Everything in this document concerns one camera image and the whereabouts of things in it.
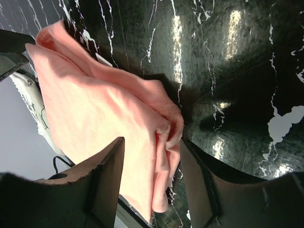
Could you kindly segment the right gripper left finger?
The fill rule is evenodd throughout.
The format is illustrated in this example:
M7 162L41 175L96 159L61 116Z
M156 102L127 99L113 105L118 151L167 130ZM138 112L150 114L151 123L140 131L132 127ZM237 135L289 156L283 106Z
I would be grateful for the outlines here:
M3 228L112 228L124 162L124 138L52 176L0 175Z

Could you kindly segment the folded white printed t-shirt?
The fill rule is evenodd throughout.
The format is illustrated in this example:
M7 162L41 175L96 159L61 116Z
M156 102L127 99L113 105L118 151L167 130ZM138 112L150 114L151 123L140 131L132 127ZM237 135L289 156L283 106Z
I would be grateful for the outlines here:
M26 104L34 121L36 122L38 134L45 138L49 146L54 150L56 154L65 155L55 145L51 136L42 94L36 82L30 77L18 72L11 74L9 77L21 95L21 98Z

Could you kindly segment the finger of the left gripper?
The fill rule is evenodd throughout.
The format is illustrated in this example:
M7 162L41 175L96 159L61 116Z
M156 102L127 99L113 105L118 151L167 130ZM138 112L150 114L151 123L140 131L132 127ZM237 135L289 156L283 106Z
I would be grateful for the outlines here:
M26 44L35 44L34 38L27 34L0 30L1 82L29 62L23 55Z

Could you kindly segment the salmon pink t-shirt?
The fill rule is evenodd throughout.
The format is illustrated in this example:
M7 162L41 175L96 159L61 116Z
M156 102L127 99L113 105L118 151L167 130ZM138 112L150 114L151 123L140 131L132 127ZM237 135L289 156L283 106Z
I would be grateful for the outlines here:
M26 44L55 145L75 164L125 139L120 194L150 221L168 208L184 121L158 80L93 59L62 21Z

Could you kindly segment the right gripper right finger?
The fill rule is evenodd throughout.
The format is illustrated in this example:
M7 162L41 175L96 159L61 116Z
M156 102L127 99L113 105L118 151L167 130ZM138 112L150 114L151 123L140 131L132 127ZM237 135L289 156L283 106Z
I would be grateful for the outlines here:
M181 169L194 228L301 228L304 174L265 180L180 142Z

